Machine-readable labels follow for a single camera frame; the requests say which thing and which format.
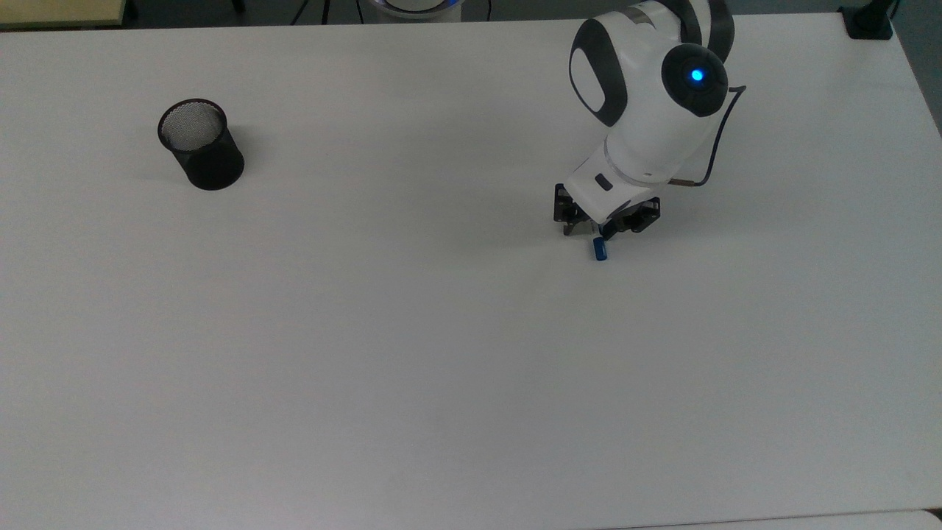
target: small blue object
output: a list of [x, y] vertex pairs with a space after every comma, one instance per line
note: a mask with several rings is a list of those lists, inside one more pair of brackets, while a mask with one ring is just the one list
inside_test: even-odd
[[595, 249], [595, 260], [605, 261], [609, 258], [609, 251], [605, 248], [605, 238], [592, 240], [592, 247]]

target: black mesh cup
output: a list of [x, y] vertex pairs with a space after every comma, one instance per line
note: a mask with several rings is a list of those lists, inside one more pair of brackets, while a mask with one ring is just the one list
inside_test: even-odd
[[211, 101], [187, 99], [168, 108], [157, 136], [201, 190], [221, 190], [236, 182], [245, 168], [225, 113]]

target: white tabletop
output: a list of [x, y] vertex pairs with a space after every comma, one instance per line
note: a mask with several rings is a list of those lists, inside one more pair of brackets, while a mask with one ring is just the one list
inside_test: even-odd
[[[713, 178], [609, 245], [580, 21], [0, 34], [0, 527], [942, 505], [942, 141], [894, 38], [738, 17]], [[176, 101], [247, 159], [193, 188]]]

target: floor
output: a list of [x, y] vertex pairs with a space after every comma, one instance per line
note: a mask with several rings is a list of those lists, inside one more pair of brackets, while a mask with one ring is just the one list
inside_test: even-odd
[[[357, 0], [333, 0], [328, 24], [359, 24]], [[375, 10], [363, 4], [365, 21], [376, 21]], [[589, 18], [622, 8], [626, 0], [491, 0], [491, 20]], [[246, 12], [233, 10], [231, 0], [136, 0], [139, 16], [128, 27], [200, 27], [219, 25], [287, 25], [303, 0], [245, 0]], [[466, 0], [463, 18], [484, 20], [488, 0]], [[734, 14], [827, 12], [840, 5], [861, 6], [865, 0], [727, 0]], [[299, 25], [320, 24], [324, 0], [310, 0]], [[894, 26], [935, 118], [942, 124], [942, 1], [901, 0]]]

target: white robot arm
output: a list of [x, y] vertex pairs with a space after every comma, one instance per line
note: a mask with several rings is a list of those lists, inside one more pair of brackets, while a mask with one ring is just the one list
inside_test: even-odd
[[565, 234], [590, 221], [607, 240], [659, 217], [658, 192], [719, 138], [734, 32], [723, 0], [651, 0], [583, 23], [570, 78], [611, 130], [557, 185], [554, 219], [566, 223]]

